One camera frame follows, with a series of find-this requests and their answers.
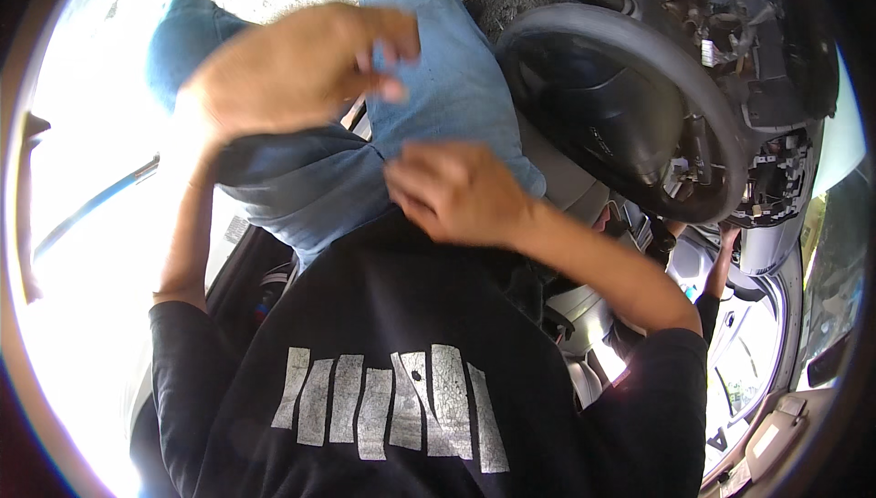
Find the man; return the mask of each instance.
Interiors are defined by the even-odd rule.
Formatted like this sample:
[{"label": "man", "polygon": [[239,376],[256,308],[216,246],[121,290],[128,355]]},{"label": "man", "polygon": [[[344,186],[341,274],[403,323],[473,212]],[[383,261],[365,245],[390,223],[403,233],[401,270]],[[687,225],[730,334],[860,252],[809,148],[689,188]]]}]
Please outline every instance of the man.
[{"label": "man", "polygon": [[[664,219],[663,224],[667,232],[672,234],[672,247],[674,247],[674,242],[682,236],[688,225],[669,219]],[[696,297],[694,301],[696,312],[700,316],[700,325],[703,328],[703,338],[706,340],[707,346],[711,345],[712,335],[715,333],[717,311],[721,305],[721,296],[724,295],[727,275],[730,273],[730,264],[733,261],[733,244],[736,242],[736,236],[739,235],[739,227],[734,227],[725,222],[719,225],[719,230],[721,247],[718,249],[715,263],[712,264],[709,274],[706,276],[703,293]],[[651,251],[647,249],[646,253],[649,253],[652,258],[659,259],[666,266],[669,263],[671,250],[668,252],[658,252],[657,250]],[[616,317],[604,342],[614,350],[620,359],[629,362],[634,349],[645,339],[644,329],[636,328],[623,314],[616,313]]]},{"label": "man", "polygon": [[[695,495],[706,345],[690,302],[657,265],[541,200],[461,1],[361,2],[390,7],[329,4],[243,30],[208,0],[174,0],[152,41],[153,89],[173,108],[161,175],[178,200],[150,312],[173,484],[183,496]],[[330,125],[362,91],[370,143]],[[214,181],[308,266],[243,359],[204,312]],[[530,260],[648,332],[584,412],[553,341],[497,277]]]}]

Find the white graphic print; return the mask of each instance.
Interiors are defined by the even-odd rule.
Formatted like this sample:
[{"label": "white graphic print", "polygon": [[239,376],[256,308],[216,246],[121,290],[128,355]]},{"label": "white graphic print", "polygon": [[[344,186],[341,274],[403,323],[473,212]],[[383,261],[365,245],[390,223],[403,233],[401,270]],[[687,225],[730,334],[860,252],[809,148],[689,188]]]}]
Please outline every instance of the white graphic print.
[{"label": "white graphic print", "polygon": [[308,381],[301,390],[298,407],[298,442],[323,446],[326,436],[326,400],[329,398],[329,373],[334,360],[313,362]]},{"label": "white graphic print", "polygon": [[[425,352],[392,353],[389,356],[392,369],[367,368],[361,397],[359,390],[365,358],[363,355],[341,355],[334,370],[329,442],[354,443],[353,417],[356,406],[359,406],[355,442],[361,460],[386,460],[387,422],[390,423],[387,440],[390,446],[419,451],[423,448],[422,416],[425,415],[428,456],[458,456],[472,460],[474,441],[482,473],[508,472],[508,458],[493,413],[486,375],[470,363],[464,363],[459,350],[452,346],[432,344],[430,354],[429,374],[426,372]],[[271,422],[272,427],[292,428],[295,404],[300,394],[297,441],[302,445],[323,446],[333,364],[334,360],[314,361],[308,374],[310,350],[289,349],[283,396]],[[472,435],[469,420],[471,404],[466,389],[466,370],[474,396],[476,438]],[[428,400],[430,387],[431,403]],[[390,403],[392,417],[388,421]]]},{"label": "white graphic print", "polygon": [[429,456],[456,456],[447,436],[441,431],[438,420],[435,419],[432,405],[429,404],[426,381],[426,353],[410,352],[401,354],[401,364],[413,380],[413,388],[420,397],[420,403],[426,411],[426,448]]},{"label": "white graphic print", "polygon": [[507,472],[508,459],[502,446],[502,436],[498,433],[496,416],[492,411],[490,393],[487,391],[487,377],[471,363],[469,378],[471,391],[475,394],[477,409],[477,450],[481,452],[481,473]]},{"label": "white graphic print", "polygon": [[310,366],[310,350],[307,348],[290,348],[286,360],[286,384],[283,385],[283,397],[274,414],[272,428],[291,428],[292,414],[295,412],[295,401],[304,377],[308,375]]},{"label": "white graphic print", "polygon": [[413,388],[411,374],[405,370],[399,353],[391,353],[389,359],[395,370],[395,403],[392,404],[392,427],[389,429],[389,444],[418,451],[422,446],[421,427],[423,420],[420,398],[417,397],[417,390]]},{"label": "white graphic print", "polygon": [[383,438],[391,395],[392,371],[369,368],[365,372],[365,393],[362,394],[362,407],[356,420],[359,458],[362,460],[386,460]]},{"label": "white graphic print", "polygon": [[432,344],[432,396],[438,425],[450,441],[455,456],[471,460],[469,396],[465,391],[463,357],[452,346]]},{"label": "white graphic print", "polygon": [[342,355],[334,369],[334,399],[332,399],[330,443],[353,442],[353,414],[359,403],[362,385],[363,355]]}]

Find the windshield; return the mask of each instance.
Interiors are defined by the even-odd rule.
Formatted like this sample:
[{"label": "windshield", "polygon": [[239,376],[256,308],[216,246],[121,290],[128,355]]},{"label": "windshield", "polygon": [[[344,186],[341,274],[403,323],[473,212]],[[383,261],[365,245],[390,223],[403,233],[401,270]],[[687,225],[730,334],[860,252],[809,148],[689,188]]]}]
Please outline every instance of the windshield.
[{"label": "windshield", "polygon": [[803,324],[797,370],[791,388],[810,386],[806,369],[812,360],[843,338],[858,317],[864,287],[871,170],[865,161],[850,175],[813,200],[803,238],[810,247],[803,277]]},{"label": "windshield", "polygon": [[[320,0],[216,1],[243,19],[268,22]],[[49,404],[117,496],[139,489],[129,439],[151,392],[147,312],[155,230],[167,208],[157,188],[160,164],[156,177],[111,187],[153,162],[168,130],[144,71],[168,2],[69,0],[32,107],[51,124],[30,159],[31,247],[44,249],[33,262],[41,298],[19,312],[19,326]],[[57,241],[45,242],[77,213]],[[234,200],[217,189],[205,288],[240,239],[242,222]]]}]

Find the blue cloth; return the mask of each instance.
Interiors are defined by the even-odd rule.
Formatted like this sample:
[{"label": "blue cloth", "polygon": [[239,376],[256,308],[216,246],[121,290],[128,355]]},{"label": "blue cloth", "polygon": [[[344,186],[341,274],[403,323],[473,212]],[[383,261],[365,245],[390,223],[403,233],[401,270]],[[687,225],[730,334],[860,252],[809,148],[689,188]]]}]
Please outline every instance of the blue cloth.
[{"label": "blue cloth", "polygon": [[[416,13],[422,55],[395,73],[410,100],[367,98],[372,140],[340,125],[290,135],[255,135],[222,154],[218,182],[249,221],[292,246],[303,267],[345,233],[391,206],[382,167],[406,139],[485,142],[531,195],[545,179],[520,149],[511,94],[486,37],[460,0],[359,0]],[[212,0],[172,0],[152,36],[150,90],[172,112],[180,85],[247,23]],[[383,68],[381,52],[374,66]]]}]

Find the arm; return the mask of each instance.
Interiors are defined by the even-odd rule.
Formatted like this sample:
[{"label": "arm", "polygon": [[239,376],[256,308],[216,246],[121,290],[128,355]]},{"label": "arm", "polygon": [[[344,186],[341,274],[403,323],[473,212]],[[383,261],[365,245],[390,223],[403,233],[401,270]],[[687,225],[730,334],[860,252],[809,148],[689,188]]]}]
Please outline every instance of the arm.
[{"label": "arm", "polygon": [[416,19],[398,10],[327,4],[236,36],[207,58],[177,96],[173,143],[162,151],[166,199],[174,208],[153,301],[205,310],[214,166],[237,137],[288,133],[334,119],[362,92],[404,98],[400,81],[370,70],[378,41],[387,60],[419,55]]},{"label": "arm", "polygon": [[519,251],[589,285],[633,325],[702,336],[694,307],[662,269],[526,195],[487,147],[408,144],[387,165],[386,181],[408,218],[436,241]]},{"label": "arm", "polygon": [[718,299],[724,295],[727,274],[730,272],[730,263],[733,261],[733,243],[736,241],[737,235],[739,235],[738,228],[721,225],[721,248],[718,250],[717,259],[706,277],[703,293]]},{"label": "arm", "polygon": [[682,327],[703,334],[693,306],[659,266],[546,202],[532,205],[531,217],[512,237],[511,246],[589,285],[615,311],[649,333]]}]

